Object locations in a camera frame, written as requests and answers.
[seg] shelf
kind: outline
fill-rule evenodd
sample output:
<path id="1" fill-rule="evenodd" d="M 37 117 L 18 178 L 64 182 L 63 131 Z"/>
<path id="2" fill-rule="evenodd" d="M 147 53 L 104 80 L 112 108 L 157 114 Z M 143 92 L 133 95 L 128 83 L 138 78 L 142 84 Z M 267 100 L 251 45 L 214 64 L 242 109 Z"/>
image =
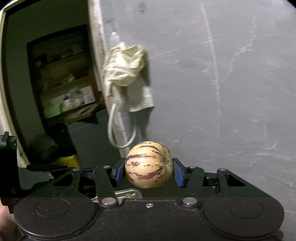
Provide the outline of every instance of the shelf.
<path id="1" fill-rule="evenodd" d="M 83 82 L 83 81 L 87 80 L 88 78 L 89 78 L 89 76 L 87 75 L 87 76 L 85 76 L 85 77 L 81 77 L 81 78 L 79 78 L 79 79 L 72 80 L 72 81 L 69 82 L 69 83 L 65 83 L 65 84 L 58 85 L 58 86 L 56 86 L 56 87 L 53 87 L 53 88 L 51 88 L 51 89 L 48 89 L 48 90 L 42 92 L 41 94 L 39 94 L 39 96 L 46 95 L 46 94 L 51 93 L 51 92 L 53 92 L 53 91 L 56 91 L 56 90 L 58 90 L 58 89 L 60 89 L 60 88 L 63 88 L 63 87 L 66 87 L 66 86 L 70 86 L 70 85 L 72 85 L 72 84 L 74 84 L 74 83 Z"/>
<path id="2" fill-rule="evenodd" d="M 69 124 L 71 124 L 73 122 L 76 122 L 76 121 L 82 120 L 84 118 L 90 117 L 92 115 L 92 113 L 98 108 L 99 105 L 100 105 L 99 102 L 93 102 L 91 105 L 89 105 L 89 106 L 87 106 L 85 108 L 82 108 L 79 111 L 68 115 L 65 118 L 65 124 L 69 125 Z"/>
<path id="3" fill-rule="evenodd" d="M 60 62 L 60 61 L 64 61 L 64 60 L 69 60 L 69 59 L 71 59 L 71 58 L 73 58 L 73 57 L 77 57 L 77 56 L 79 56 L 79 55 L 82 56 L 82 55 L 84 55 L 84 54 L 85 54 L 85 52 L 81 52 L 81 53 L 77 53 L 77 54 L 73 54 L 73 55 L 67 56 L 67 57 L 65 57 L 65 58 L 60 58 L 60 59 L 52 60 L 52 61 L 47 62 L 46 64 L 43 64 L 43 65 L 41 65 L 41 66 L 39 66 L 39 67 L 35 67 L 34 70 L 39 70 L 39 69 L 42 69 L 42 68 L 44 68 L 44 67 L 46 67 L 46 66 L 48 66 L 48 65 L 50 65 L 50 64 L 58 63 L 58 62 Z"/>
<path id="4" fill-rule="evenodd" d="M 82 105 L 80 105 L 80 106 L 73 107 L 73 108 L 71 108 L 71 109 L 69 109 L 69 110 L 67 110 L 67 111 L 62 112 L 61 114 L 55 115 L 55 116 L 53 116 L 53 117 L 51 117 L 51 118 L 55 118 L 55 117 L 60 116 L 60 115 L 62 115 L 62 114 L 69 114 L 69 113 L 71 113 L 71 112 L 73 112 L 73 111 L 75 111 L 75 110 L 79 110 L 80 108 L 83 108 L 83 107 L 86 107 L 86 106 L 90 106 L 90 105 L 93 105 L 93 104 L 97 104 L 97 106 L 98 106 L 98 105 L 105 105 L 104 102 L 94 101 L 94 102 L 91 102 L 91 103 L 82 104 Z"/>

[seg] white cloth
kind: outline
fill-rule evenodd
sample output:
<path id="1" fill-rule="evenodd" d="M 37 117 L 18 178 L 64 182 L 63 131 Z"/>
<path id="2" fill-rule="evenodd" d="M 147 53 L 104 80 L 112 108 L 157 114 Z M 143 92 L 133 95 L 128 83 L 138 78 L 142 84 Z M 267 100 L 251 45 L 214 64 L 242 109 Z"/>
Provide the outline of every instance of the white cloth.
<path id="1" fill-rule="evenodd" d="M 140 74 L 145 50 L 140 45 L 127 47 L 121 42 L 110 50 L 104 64 L 105 86 L 120 111 L 135 112 L 153 107 L 152 91 Z"/>

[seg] striped melon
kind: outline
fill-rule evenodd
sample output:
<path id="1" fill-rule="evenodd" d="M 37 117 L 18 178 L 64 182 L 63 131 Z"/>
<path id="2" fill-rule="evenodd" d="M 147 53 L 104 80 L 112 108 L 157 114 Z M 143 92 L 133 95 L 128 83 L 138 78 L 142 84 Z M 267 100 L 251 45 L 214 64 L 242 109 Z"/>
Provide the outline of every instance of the striped melon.
<path id="1" fill-rule="evenodd" d="M 173 175 L 172 155 L 169 149 L 159 142 L 142 142 L 128 153 L 125 170 L 127 178 L 135 186 L 158 187 Z"/>

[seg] gray wall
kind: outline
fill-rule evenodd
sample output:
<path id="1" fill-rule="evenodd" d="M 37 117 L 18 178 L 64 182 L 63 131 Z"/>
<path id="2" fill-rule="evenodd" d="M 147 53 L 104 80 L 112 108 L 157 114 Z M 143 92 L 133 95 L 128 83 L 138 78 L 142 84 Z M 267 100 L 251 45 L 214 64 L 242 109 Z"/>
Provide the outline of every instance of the gray wall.
<path id="1" fill-rule="evenodd" d="M 295 240 L 296 9 L 286 0 L 101 5 L 122 40 L 150 56 L 156 107 L 139 141 L 162 142 L 207 172 L 230 169 L 274 196 L 285 241 Z"/>
<path id="2" fill-rule="evenodd" d="M 44 133 L 30 83 L 26 44 L 88 24 L 87 0 L 42 0 L 6 18 L 6 63 L 13 107 L 27 143 Z"/>
<path id="3" fill-rule="evenodd" d="M 3 135 L 3 134 L 4 134 L 4 128 L 3 128 L 3 124 L 0 117 L 0 135 Z"/>

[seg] person's hand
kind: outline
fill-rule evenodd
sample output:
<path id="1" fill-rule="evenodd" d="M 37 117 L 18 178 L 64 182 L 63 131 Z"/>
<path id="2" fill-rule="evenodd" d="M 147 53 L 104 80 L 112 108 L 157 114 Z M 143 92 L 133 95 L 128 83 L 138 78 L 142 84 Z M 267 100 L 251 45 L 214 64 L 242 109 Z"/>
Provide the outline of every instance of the person's hand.
<path id="1" fill-rule="evenodd" d="M 8 207 L 0 202 L 0 240 L 16 241 L 18 237 L 18 228 L 15 224 L 13 214 L 9 213 Z"/>

